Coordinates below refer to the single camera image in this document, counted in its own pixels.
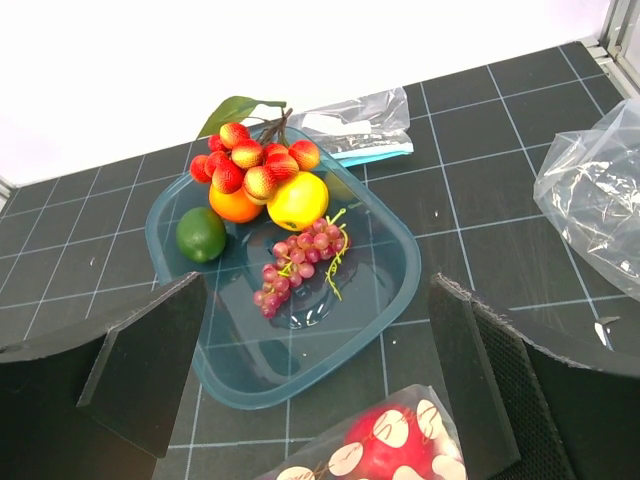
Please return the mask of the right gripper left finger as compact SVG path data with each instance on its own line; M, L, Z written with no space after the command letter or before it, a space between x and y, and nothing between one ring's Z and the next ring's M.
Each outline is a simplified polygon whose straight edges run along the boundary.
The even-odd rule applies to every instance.
M190 272L1 349L4 479L149 479L174 429L208 292Z

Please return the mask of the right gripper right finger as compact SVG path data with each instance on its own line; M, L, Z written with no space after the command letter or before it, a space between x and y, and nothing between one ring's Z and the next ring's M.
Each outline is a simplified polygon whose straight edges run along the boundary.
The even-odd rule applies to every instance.
M469 478L638 478L638 358L501 310L442 274L428 311Z

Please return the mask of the clear dotted zip bag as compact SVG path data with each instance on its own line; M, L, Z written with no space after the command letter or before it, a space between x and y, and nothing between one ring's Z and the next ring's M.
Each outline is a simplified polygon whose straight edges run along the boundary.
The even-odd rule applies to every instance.
M435 390L413 384L331 427L261 479L466 480L457 429Z

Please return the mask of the red apple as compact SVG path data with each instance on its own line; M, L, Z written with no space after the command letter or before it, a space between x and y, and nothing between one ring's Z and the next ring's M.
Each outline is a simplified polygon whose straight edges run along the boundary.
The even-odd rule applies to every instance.
M443 431L442 416L429 400L414 408L392 404L362 414L344 437L339 455L345 479L400 479L414 472L433 479L436 437Z

